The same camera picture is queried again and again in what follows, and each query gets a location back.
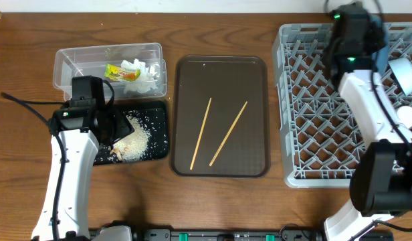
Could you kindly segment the light blue bowl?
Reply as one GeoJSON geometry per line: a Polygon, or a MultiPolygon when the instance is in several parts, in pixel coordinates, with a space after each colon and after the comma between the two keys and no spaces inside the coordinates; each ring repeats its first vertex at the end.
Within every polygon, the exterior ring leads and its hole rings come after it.
{"type": "Polygon", "coordinates": [[[412,63],[407,58],[389,61],[389,66],[405,95],[412,94],[412,63]]]}

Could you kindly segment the yellow green snack wrapper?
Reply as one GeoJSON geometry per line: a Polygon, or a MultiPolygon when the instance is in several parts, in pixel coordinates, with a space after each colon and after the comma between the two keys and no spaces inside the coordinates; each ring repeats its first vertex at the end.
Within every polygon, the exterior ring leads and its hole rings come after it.
{"type": "Polygon", "coordinates": [[[134,82],[140,76],[140,70],[126,70],[124,68],[107,64],[104,77],[109,78],[112,81],[122,82],[134,82]]]}

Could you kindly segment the white tissue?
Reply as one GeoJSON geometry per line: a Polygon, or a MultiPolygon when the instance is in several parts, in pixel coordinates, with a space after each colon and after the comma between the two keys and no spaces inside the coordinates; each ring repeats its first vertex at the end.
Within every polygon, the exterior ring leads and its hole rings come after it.
{"type": "Polygon", "coordinates": [[[140,60],[135,59],[133,63],[124,60],[121,63],[120,67],[125,70],[140,71],[139,77],[134,82],[130,82],[125,86],[125,93],[137,92],[140,94],[144,94],[150,90],[155,90],[158,88],[157,80],[160,76],[160,68],[158,64],[151,64],[147,66],[145,62],[141,62],[140,60]]]}

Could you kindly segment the dark blue plate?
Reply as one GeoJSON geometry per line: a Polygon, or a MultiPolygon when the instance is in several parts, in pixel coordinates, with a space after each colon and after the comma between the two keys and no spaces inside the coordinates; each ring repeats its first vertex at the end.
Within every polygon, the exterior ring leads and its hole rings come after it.
{"type": "Polygon", "coordinates": [[[385,46],[373,54],[373,59],[375,61],[376,66],[375,71],[383,76],[388,66],[389,35],[387,32],[387,28],[385,27],[385,24],[381,21],[381,18],[379,16],[372,15],[371,21],[375,23],[377,26],[379,26],[384,34],[383,41],[385,43],[385,46]]]}

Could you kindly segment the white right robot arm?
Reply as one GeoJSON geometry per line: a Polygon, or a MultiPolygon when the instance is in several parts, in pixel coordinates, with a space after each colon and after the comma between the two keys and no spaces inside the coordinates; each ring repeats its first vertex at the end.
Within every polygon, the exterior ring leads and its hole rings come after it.
{"type": "Polygon", "coordinates": [[[359,240],[379,224],[412,232],[389,220],[412,211],[412,132],[404,125],[381,84],[388,58],[382,13],[360,1],[325,12],[333,20],[322,61],[340,97],[348,104],[366,151],[351,177],[350,199],[323,224],[324,240],[359,240]]]}

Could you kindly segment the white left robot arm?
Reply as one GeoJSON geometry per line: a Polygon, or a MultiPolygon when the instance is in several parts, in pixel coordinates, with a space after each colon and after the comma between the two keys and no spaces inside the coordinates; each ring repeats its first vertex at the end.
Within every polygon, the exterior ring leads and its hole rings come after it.
{"type": "Polygon", "coordinates": [[[32,240],[89,240],[88,193],[100,145],[133,133],[128,119],[106,99],[108,81],[72,78],[72,98],[49,119],[52,160],[45,201],[32,240]]]}

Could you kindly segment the wooden chopstick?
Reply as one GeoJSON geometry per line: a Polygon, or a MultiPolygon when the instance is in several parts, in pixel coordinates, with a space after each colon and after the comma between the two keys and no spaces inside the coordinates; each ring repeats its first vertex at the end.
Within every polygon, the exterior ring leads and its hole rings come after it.
{"type": "Polygon", "coordinates": [[[222,142],[220,143],[220,145],[219,145],[218,149],[216,150],[216,152],[215,152],[215,154],[214,154],[214,156],[213,156],[212,160],[211,160],[211,161],[210,161],[210,163],[209,163],[209,166],[210,166],[210,167],[212,167],[212,166],[213,166],[213,164],[214,164],[214,162],[215,162],[216,158],[217,158],[217,157],[218,157],[218,155],[220,154],[220,152],[221,152],[222,148],[225,146],[225,144],[226,144],[226,142],[227,142],[227,140],[228,140],[228,138],[229,138],[230,134],[232,133],[232,130],[235,128],[235,126],[236,126],[236,124],[237,124],[237,122],[238,122],[238,120],[239,120],[240,116],[241,116],[241,115],[242,115],[242,113],[244,112],[244,110],[245,110],[245,108],[246,108],[247,104],[248,104],[248,101],[246,101],[246,102],[244,103],[244,105],[242,106],[242,108],[241,108],[241,109],[240,109],[240,111],[238,112],[237,116],[235,117],[234,121],[232,122],[232,124],[231,124],[230,128],[228,129],[228,131],[227,131],[226,135],[224,136],[224,138],[223,138],[222,142]]]}
{"type": "Polygon", "coordinates": [[[205,123],[207,121],[207,117],[208,117],[208,114],[209,114],[211,101],[212,101],[212,98],[209,98],[209,102],[207,104],[207,108],[206,108],[205,114],[203,116],[203,121],[202,121],[202,124],[201,124],[201,128],[200,128],[199,135],[198,135],[198,138],[197,138],[197,142],[196,142],[196,145],[195,145],[195,150],[194,150],[193,157],[192,157],[192,160],[191,160],[191,164],[190,164],[190,168],[189,168],[190,171],[193,170],[193,166],[195,164],[195,160],[196,160],[197,153],[198,153],[198,150],[199,150],[199,145],[200,145],[200,142],[201,142],[201,138],[203,136],[203,130],[205,128],[205,123]]]}

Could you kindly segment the white cup green inside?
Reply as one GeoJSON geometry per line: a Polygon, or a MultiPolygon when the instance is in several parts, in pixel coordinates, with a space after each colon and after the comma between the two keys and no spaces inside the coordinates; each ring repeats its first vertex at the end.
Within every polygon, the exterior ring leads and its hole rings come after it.
{"type": "Polygon", "coordinates": [[[408,129],[412,127],[412,107],[401,106],[397,109],[397,116],[408,129]]]}

